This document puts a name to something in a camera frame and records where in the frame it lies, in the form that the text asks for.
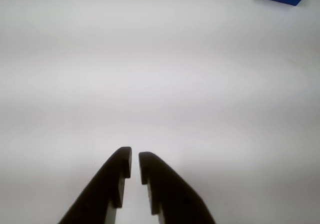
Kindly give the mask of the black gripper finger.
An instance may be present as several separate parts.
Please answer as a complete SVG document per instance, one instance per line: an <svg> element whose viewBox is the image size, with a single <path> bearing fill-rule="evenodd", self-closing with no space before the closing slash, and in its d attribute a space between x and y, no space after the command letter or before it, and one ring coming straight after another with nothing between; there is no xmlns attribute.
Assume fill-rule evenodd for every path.
<svg viewBox="0 0 320 224"><path fill-rule="evenodd" d="M102 165L60 220L61 224L114 224L131 177L132 149L117 149Z"/></svg>
<svg viewBox="0 0 320 224"><path fill-rule="evenodd" d="M151 152L140 152L138 158L151 214L158 216L160 224L215 223L202 198L165 161Z"/></svg>

